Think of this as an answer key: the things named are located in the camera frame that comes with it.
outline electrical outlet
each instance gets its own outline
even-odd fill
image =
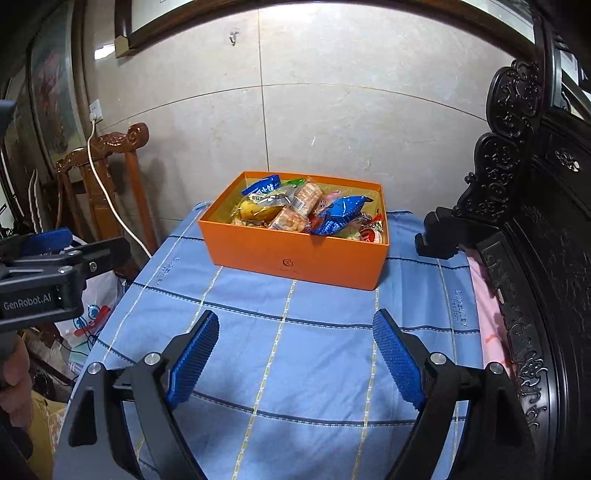
[[[94,117],[97,122],[100,122],[103,119],[103,110],[100,109],[100,100],[96,99],[90,105],[90,120]]]

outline blue snack bag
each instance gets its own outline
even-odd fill
[[[261,194],[261,193],[269,193],[273,190],[279,188],[281,184],[281,180],[279,179],[279,175],[271,175],[264,179],[260,179],[258,182],[253,183],[248,188],[245,188],[242,191],[243,195],[250,195],[250,194]]]
[[[317,222],[320,225],[318,223],[313,225],[310,233],[323,236],[334,235],[359,216],[365,202],[369,203],[373,200],[364,196],[342,197],[335,200],[318,214]]]

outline white wall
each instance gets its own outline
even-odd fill
[[[113,5],[88,2],[87,90],[102,104],[101,133],[148,125],[138,155],[161,238],[242,170],[378,181],[388,209],[419,216],[453,206],[488,131],[491,78],[512,61],[429,18],[322,3],[245,12],[94,60],[113,43]]]

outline black carved wooden furniture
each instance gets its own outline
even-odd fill
[[[591,125],[568,113],[559,55],[566,46],[533,13],[538,61],[514,61],[495,75],[492,133],[476,144],[469,186],[453,209],[426,216],[415,244],[438,258],[459,246],[478,250],[501,304],[538,473],[588,478]]]

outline white plastic bag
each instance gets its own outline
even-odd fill
[[[74,236],[81,245],[84,241]],[[115,306],[123,296],[123,288],[113,271],[103,273],[86,281],[86,289],[82,293],[84,313],[75,319],[57,322],[61,336],[74,349],[86,343],[88,349],[94,344],[94,336],[98,335],[105,325]]]

